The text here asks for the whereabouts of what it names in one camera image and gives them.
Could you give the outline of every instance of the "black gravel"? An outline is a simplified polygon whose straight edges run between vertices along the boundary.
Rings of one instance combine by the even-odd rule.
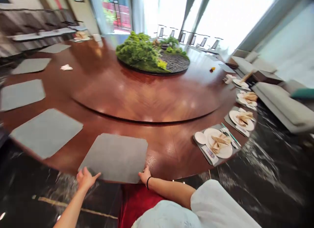
[[[161,60],[167,62],[167,70],[178,72],[185,70],[189,67],[190,61],[184,59],[179,55],[162,54]]]

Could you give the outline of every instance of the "black wristband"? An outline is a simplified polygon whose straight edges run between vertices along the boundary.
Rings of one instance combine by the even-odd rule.
[[[150,176],[148,179],[147,179],[147,182],[146,182],[146,187],[148,189],[148,180],[151,178],[152,176]]]

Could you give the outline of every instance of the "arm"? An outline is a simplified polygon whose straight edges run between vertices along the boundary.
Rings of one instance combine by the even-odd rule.
[[[86,167],[83,169],[83,172],[82,170],[79,171],[76,176],[79,182],[78,190],[54,228],[75,228],[85,195],[99,176],[100,173],[92,177]]]
[[[138,174],[141,181],[146,185],[147,179],[150,177],[149,167],[146,167],[144,172]],[[148,181],[148,188],[166,199],[180,204],[182,207],[191,209],[191,196],[195,189],[187,184],[151,177]]]

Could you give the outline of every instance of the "black marble floor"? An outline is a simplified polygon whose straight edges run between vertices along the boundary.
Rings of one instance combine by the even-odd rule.
[[[179,181],[198,188],[218,180],[261,227],[313,227],[314,141],[285,133],[263,103],[258,112],[257,126],[236,157]]]
[[[0,182],[0,227],[53,227],[77,190],[75,177],[42,165],[10,140],[0,152]],[[120,204],[120,185],[97,181],[77,227],[117,227]]]
[[[10,140],[0,149],[0,227],[53,227],[76,191],[75,177],[42,165]],[[237,156],[178,181],[198,188],[218,180],[262,227],[312,227],[313,152],[313,139],[286,134],[260,103],[256,129]],[[97,181],[77,227],[117,227],[120,204],[120,185]]]

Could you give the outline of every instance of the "white sleeve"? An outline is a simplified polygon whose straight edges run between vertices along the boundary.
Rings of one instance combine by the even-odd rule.
[[[208,180],[194,192],[191,209],[204,227],[260,228],[216,180]]]

